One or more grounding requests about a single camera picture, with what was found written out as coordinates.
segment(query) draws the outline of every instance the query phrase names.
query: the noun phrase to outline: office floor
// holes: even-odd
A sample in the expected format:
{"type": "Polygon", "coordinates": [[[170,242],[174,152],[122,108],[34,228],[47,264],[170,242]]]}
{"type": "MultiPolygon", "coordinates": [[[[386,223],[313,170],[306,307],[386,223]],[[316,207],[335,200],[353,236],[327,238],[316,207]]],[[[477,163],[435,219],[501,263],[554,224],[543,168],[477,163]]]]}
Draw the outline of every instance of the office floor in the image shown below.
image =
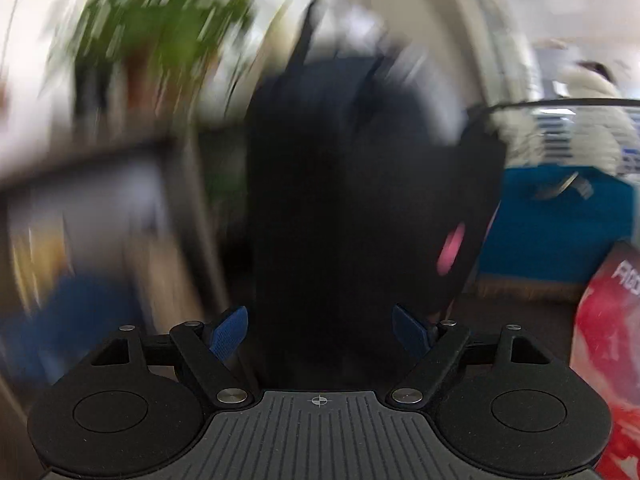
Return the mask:
{"type": "Polygon", "coordinates": [[[463,294],[456,300],[450,317],[475,332],[495,333],[505,324],[519,324],[556,357],[568,362],[576,306],[505,298],[488,300],[463,294]]]}
{"type": "Polygon", "coordinates": [[[25,415],[0,378],[0,478],[33,480],[42,473],[27,436],[25,415]]]}

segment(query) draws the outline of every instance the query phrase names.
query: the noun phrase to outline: person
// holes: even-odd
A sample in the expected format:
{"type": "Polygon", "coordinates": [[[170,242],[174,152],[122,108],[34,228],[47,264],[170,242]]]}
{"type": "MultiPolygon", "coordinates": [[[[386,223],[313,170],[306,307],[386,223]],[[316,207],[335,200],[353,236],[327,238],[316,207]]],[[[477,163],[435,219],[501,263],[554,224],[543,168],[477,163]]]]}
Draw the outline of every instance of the person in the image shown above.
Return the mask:
{"type": "MultiPolygon", "coordinates": [[[[609,69],[596,61],[581,61],[561,71],[571,98],[621,98],[609,69]]],[[[623,157],[640,155],[640,138],[623,108],[589,106],[575,109],[572,163],[594,166],[609,174],[625,173],[623,157]]]]}

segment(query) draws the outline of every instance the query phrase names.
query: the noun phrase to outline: potted plant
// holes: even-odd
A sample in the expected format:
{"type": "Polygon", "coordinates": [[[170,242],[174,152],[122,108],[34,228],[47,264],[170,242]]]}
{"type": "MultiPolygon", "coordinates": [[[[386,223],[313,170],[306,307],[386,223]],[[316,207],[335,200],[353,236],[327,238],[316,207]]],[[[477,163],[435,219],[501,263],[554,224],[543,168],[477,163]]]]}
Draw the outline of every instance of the potted plant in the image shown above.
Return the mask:
{"type": "Polygon", "coordinates": [[[106,106],[113,66],[120,64],[128,109],[190,116],[222,42],[251,26],[251,6],[252,0],[87,0],[78,19],[58,30],[50,60],[55,68],[73,61],[77,115],[85,111],[91,78],[98,108],[106,106]]]}

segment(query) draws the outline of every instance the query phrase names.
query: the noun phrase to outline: black bag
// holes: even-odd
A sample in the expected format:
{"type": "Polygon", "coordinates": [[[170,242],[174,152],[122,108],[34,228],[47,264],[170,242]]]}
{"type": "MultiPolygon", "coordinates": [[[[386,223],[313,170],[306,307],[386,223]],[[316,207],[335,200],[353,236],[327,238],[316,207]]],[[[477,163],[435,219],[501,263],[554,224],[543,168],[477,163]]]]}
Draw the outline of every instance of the black bag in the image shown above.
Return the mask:
{"type": "Polygon", "coordinates": [[[385,78],[392,59],[305,64],[313,8],[248,112],[255,358],[268,388],[384,388],[412,366],[392,307],[435,313],[460,293],[498,205],[505,146],[484,130],[437,145],[414,95],[385,78]],[[462,231],[444,272],[443,246],[462,231]]]}

